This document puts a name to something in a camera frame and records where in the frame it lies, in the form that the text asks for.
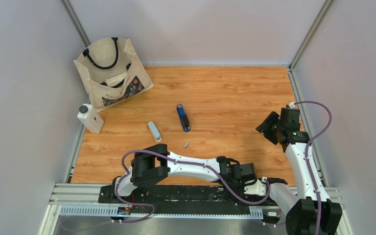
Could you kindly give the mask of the dark blue stapler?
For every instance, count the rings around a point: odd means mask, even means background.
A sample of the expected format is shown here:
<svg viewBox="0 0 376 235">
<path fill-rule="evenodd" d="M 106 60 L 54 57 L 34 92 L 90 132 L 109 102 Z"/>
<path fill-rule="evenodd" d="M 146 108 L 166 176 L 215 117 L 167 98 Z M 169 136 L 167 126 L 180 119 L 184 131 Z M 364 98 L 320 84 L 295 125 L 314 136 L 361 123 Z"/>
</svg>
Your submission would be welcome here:
<svg viewBox="0 0 376 235">
<path fill-rule="evenodd" d="M 180 119 L 183 131 L 189 132 L 190 131 L 190 122 L 189 122 L 189 119 L 188 119 L 188 117 L 185 113 L 185 110 L 184 110 L 182 104 L 178 104 L 176 106 L 176 111 L 177 111 L 178 117 Z"/>
</svg>

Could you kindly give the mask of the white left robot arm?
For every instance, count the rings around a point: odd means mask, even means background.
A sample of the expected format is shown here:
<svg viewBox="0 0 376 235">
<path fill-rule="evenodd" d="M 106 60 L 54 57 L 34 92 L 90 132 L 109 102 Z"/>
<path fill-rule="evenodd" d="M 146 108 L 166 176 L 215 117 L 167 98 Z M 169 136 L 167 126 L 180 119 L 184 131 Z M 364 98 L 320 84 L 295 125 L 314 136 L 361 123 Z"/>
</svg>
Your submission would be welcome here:
<svg viewBox="0 0 376 235">
<path fill-rule="evenodd" d="M 131 165 L 119 176 L 111 191 L 118 203 L 126 202 L 137 188 L 155 186 L 167 177 L 183 176 L 219 183 L 240 202 L 251 205 L 240 195 L 266 196 L 268 189 L 264 181 L 257 178 L 254 164 L 241 164 L 225 156 L 210 159 L 186 157 L 168 151 L 166 144 L 156 144 L 146 149 L 127 152 L 123 159 L 134 154 Z"/>
</svg>

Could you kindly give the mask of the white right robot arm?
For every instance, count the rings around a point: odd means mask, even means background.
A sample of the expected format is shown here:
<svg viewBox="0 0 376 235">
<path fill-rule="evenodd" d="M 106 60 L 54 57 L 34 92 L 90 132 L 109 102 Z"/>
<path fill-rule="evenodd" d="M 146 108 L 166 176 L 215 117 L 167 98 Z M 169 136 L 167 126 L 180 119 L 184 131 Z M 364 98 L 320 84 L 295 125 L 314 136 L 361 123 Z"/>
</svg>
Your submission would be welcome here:
<svg viewBox="0 0 376 235">
<path fill-rule="evenodd" d="M 316 171 L 310 136 L 300 130 L 300 110 L 283 107 L 271 112 L 256 130 L 273 144 L 280 144 L 292 166 L 297 185 L 293 193 L 285 183 L 271 183 L 260 190 L 266 205 L 275 202 L 286 214 L 289 235 L 333 235 L 342 217 L 339 203 L 331 200 Z"/>
</svg>

